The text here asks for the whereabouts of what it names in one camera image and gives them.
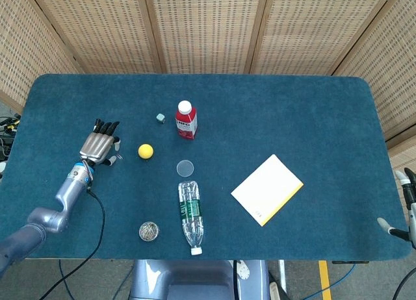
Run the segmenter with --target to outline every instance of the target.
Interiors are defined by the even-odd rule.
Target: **woven screen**
[[[21,112],[39,75],[79,71],[28,0],[0,0],[0,9],[0,99]]]
[[[416,172],[416,136],[390,149],[389,156],[391,166],[394,170],[403,172],[403,168],[407,167],[413,172]],[[397,178],[395,179],[397,190],[400,195],[400,200],[402,202],[403,211],[407,212],[402,187],[400,186],[400,182],[397,180]]]
[[[153,73],[139,0],[37,0],[89,73]]]
[[[379,0],[273,0],[252,73],[328,74]]]
[[[169,73],[242,73],[259,0],[152,0]]]
[[[337,75],[371,86],[386,139],[416,123],[416,0],[397,0]]]

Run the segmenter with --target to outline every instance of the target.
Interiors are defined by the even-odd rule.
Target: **plastic water bottle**
[[[179,183],[178,188],[183,233],[190,245],[191,255],[200,255],[203,224],[198,184],[195,181],[187,181]]]

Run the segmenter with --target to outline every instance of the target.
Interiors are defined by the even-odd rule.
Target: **paper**
[[[231,194],[263,226],[303,185],[272,155]]]

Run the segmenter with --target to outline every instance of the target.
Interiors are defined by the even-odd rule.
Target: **red bottle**
[[[197,126],[196,109],[189,101],[179,102],[176,112],[176,127],[179,135],[185,139],[193,140]]]

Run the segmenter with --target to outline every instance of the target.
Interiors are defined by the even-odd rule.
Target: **yellow ball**
[[[138,148],[138,155],[143,159],[149,159],[153,155],[153,148],[149,144],[142,144]]]

